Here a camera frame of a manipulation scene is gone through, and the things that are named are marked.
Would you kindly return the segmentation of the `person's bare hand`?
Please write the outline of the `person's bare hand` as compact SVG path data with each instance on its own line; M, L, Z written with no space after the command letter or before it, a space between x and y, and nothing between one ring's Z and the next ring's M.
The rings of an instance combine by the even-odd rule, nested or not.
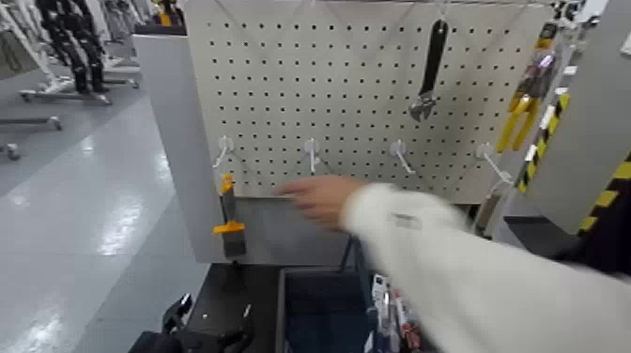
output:
M288 196L309 220L334 231L344 230L344 207L366 183L345 176L310 176L286 182L275 193Z

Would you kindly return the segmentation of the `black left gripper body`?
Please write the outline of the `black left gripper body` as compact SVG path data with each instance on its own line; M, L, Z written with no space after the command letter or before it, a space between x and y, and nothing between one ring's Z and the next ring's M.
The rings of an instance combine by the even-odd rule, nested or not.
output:
M173 333L143 331L129 353L222 353L216 337L187 330Z

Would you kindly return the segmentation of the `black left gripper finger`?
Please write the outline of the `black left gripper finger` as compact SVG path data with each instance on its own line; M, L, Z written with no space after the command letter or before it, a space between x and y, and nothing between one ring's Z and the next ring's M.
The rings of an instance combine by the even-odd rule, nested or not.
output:
M240 325L222 334L218 339L222 352L243 353L254 340L252 305L247 304Z
M184 294L169 306L162 315L162 332L172 333L176 330L183 330L186 325L184 317L192 308L192 295Z

